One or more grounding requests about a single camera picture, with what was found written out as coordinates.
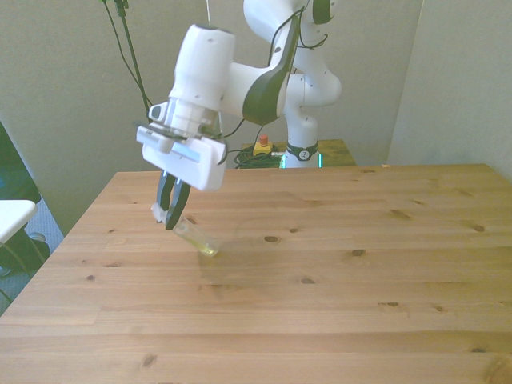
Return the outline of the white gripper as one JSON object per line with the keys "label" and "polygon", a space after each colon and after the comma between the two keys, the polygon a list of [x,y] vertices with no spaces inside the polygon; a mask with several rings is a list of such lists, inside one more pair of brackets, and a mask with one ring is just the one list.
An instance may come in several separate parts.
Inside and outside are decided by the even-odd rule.
{"label": "white gripper", "polygon": [[226,169],[221,162],[226,144],[206,137],[169,138],[145,126],[138,127],[136,140],[142,144],[143,158],[164,170],[156,202],[167,211],[165,226],[172,230],[182,216],[190,186],[202,191],[220,188]]}

